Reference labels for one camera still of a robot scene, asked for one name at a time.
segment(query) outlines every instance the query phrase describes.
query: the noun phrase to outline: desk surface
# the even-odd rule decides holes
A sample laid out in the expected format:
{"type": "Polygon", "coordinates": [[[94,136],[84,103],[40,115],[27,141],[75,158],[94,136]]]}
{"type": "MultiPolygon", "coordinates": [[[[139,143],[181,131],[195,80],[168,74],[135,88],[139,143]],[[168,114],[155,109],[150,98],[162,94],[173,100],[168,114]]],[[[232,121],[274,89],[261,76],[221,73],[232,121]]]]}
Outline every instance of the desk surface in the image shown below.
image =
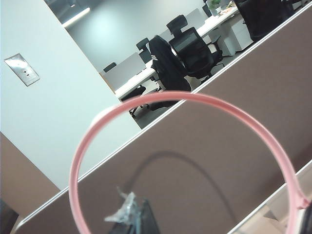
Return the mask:
{"type": "MultiPolygon", "coordinates": [[[[233,15],[235,15],[238,12],[237,7],[231,7],[228,9],[228,12],[224,13],[221,16],[211,16],[208,19],[205,20],[205,23],[203,26],[197,29],[198,34],[201,37],[205,37],[208,35],[210,31],[218,27],[220,24],[231,18],[233,15]]],[[[133,91],[135,88],[137,88],[140,84],[147,81],[152,75],[154,75],[156,72],[153,68],[151,68],[153,64],[153,61],[149,61],[146,63],[146,69],[144,69],[139,74],[133,76],[128,80],[127,83],[122,85],[119,89],[115,91],[115,95],[117,98],[121,99],[127,94],[129,94],[131,91],[133,91]]]]}

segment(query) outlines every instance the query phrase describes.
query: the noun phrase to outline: black office chair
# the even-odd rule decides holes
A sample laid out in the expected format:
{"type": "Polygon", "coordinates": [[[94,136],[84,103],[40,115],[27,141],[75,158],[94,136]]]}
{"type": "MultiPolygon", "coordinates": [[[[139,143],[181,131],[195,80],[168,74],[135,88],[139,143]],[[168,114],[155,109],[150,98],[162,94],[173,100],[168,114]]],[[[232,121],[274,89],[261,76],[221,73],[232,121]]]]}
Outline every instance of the black office chair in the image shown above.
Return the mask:
{"type": "Polygon", "coordinates": [[[205,76],[206,81],[212,76],[211,69],[222,61],[222,50],[220,50],[217,42],[220,38],[217,37],[209,44],[216,47],[216,52],[211,53],[208,45],[204,42],[194,27],[182,32],[181,28],[187,25],[187,20],[184,15],[179,15],[167,24],[167,27],[174,35],[169,43],[175,50],[176,54],[181,58],[187,73],[191,77],[201,79],[205,76]]]}
{"type": "Polygon", "coordinates": [[[259,41],[293,14],[289,0],[234,0],[250,38],[259,41]]]}
{"type": "Polygon", "coordinates": [[[109,64],[107,67],[105,67],[103,69],[104,72],[108,72],[109,70],[111,70],[112,68],[116,67],[116,63],[112,62],[111,64],[109,64]]]}
{"type": "Polygon", "coordinates": [[[148,63],[149,61],[152,60],[151,53],[146,47],[146,44],[148,42],[149,42],[148,39],[144,38],[142,41],[136,44],[138,50],[143,50],[141,53],[139,53],[139,55],[144,63],[148,63]]]}
{"type": "Polygon", "coordinates": [[[202,8],[203,8],[205,14],[206,14],[208,17],[212,16],[211,11],[209,10],[207,4],[205,4],[202,8]]]}
{"type": "MultiPolygon", "coordinates": [[[[166,90],[190,91],[191,87],[184,78],[187,75],[187,71],[179,59],[172,53],[170,44],[160,36],[155,36],[150,40],[149,45],[153,59],[152,68],[158,74],[158,77],[154,77],[154,80],[161,82],[166,90]]],[[[176,101],[152,103],[151,110],[170,107],[175,103],[176,101]]]]}
{"type": "MultiPolygon", "coordinates": [[[[126,95],[125,97],[123,97],[121,100],[122,101],[125,101],[127,99],[130,99],[130,98],[133,98],[133,97],[136,97],[136,96],[141,96],[144,91],[146,90],[146,88],[142,85],[140,85],[139,87],[137,87],[136,89],[134,89],[131,93],[129,93],[128,95],[126,95]]],[[[146,107],[149,109],[150,108],[150,105],[149,104],[145,104],[146,107]]],[[[137,110],[138,107],[132,109],[129,111],[130,115],[132,116],[132,118],[136,118],[136,115],[135,115],[135,112],[137,110]]]]}

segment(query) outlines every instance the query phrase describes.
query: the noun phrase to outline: pink ring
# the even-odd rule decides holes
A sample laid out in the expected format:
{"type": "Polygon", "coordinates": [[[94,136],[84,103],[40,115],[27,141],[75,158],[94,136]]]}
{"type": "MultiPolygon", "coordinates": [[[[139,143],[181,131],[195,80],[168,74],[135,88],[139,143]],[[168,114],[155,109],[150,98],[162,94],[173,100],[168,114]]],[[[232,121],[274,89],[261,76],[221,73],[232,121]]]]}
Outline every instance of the pink ring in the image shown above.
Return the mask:
{"type": "Polygon", "coordinates": [[[290,217],[286,234],[292,234],[296,226],[297,210],[307,208],[309,201],[306,199],[300,189],[293,165],[282,146],[261,123],[259,123],[256,119],[254,119],[252,116],[239,109],[238,107],[216,97],[203,94],[192,94],[182,91],[154,93],[129,99],[107,112],[104,116],[95,121],[95,123],[88,129],[87,133],[84,135],[82,141],[80,142],[73,158],[69,178],[70,207],[79,232],[81,234],[91,234],[91,231],[89,230],[88,225],[86,224],[86,221],[83,217],[79,203],[78,173],[83,156],[97,133],[116,116],[134,107],[156,101],[183,99],[208,104],[220,110],[223,110],[232,116],[235,116],[247,126],[249,126],[251,129],[253,129],[258,134],[258,136],[265,142],[265,144],[269,147],[270,151],[274,155],[279,167],[281,168],[283,177],[288,185],[287,187],[289,195],[290,217]]]}

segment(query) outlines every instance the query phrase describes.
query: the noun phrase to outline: wall plate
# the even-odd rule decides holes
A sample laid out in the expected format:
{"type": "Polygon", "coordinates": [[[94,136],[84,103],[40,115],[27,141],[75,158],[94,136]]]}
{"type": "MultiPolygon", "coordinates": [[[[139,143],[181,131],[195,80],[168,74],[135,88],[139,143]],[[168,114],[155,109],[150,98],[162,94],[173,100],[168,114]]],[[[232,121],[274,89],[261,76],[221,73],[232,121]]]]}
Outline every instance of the wall plate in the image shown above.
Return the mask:
{"type": "Polygon", "coordinates": [[[29,86],[40,80],[38,74],[27,63],[22,55],[17,54],[4,60],[4,62],[12,69],[12,71],[23,81],[26,86],[29,86]]]}

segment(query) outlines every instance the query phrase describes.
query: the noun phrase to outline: potted plant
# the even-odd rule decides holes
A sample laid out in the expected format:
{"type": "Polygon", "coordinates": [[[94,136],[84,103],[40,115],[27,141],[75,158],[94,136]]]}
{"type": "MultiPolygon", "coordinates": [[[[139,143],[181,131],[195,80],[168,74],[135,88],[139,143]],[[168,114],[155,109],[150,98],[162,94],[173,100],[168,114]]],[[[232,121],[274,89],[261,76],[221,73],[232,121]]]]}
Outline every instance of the potted plant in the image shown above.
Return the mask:
{"type": "Polygon", "coordinates": [[[217,16],[221,12],[220,1],[221,0],[208,0],[206,2],[213,16],[217,16]]]}

